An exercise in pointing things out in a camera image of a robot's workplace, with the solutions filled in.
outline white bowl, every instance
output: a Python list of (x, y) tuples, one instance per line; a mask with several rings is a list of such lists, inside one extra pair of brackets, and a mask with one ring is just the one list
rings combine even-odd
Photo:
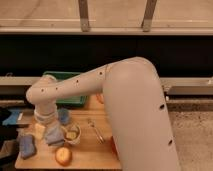
[(74, 140), (69, 140), (66, 138), (66, 135), (64, 136), (64, 140), (65, 142), (68, 142), (70, 145), (78, 145), (80, 143), (80, 139), (81, 139), (81, 128), (74, 124), (74, 125), (70, 125), (68, 127), (65, 128), (66, 132), (69, 131), (76, 131), (78, 133), (77, 137)]

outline fork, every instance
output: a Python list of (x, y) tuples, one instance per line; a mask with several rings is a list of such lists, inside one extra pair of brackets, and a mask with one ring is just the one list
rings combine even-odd
[(98, 128), (95, 126), (94, 121), (91, 118), (87, 119), (88, 124), (93, 128), (93, 130), (95, 131), (98, 139), (100, 140), (101, 143), (105, 142), (105, 139), (103, 138), (103, 136), (101, 135), (100, 131), (98, 130)]

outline blue cloth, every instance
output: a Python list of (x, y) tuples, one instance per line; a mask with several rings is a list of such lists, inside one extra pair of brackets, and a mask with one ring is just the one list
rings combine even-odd
[(9, 111), (11, 112), (11, 115), (3, 121), (2, 125), (6, 126), (17, 124), (17, 120), (21, 111), (19, 109), (9, 109)]
[(69, 110), (61, 108), (58, 110), (58, 120), (62, 125), (67, 125), (70, 122)]
[(64, 134), (59, 123), (46, 130), (45, 140), (49, 146), (62, 146), (64, 144)]
[(33, 135), (28, 134), (20, 137), (19, 150), (21, 153), (21, 158), (23, 159), (27, 159), (36, 154)]

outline green tray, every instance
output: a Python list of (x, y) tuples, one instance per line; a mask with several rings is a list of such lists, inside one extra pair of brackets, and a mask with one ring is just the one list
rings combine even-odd
[[(80, 72), (60, 72), (60, 71), (45, 71), (43, 75), (52, 75), (57, 80), (63, 81), (68, 78), (81, 74)], [(83, 107), (86, 102), (87, 96), (70, 97), (68, 99), (57, 100), (58, 105), (69, 105), (74, 107)]]

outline bowl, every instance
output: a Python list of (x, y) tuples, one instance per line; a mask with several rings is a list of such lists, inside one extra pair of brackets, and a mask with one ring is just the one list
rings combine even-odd
[[(79, 125), (73, 124), (73, 125), (68, 125), (67, 127), (63, 127), (64, 130), (64, 140), (65, 142), (69, 143), (70, 145), (78, 145), (80, 143), (81, 139), (81, 128)], [(66, 138), (66, 134), (69, 132), (76, 132), (77, 136), (75, 139), (68, 139)]]

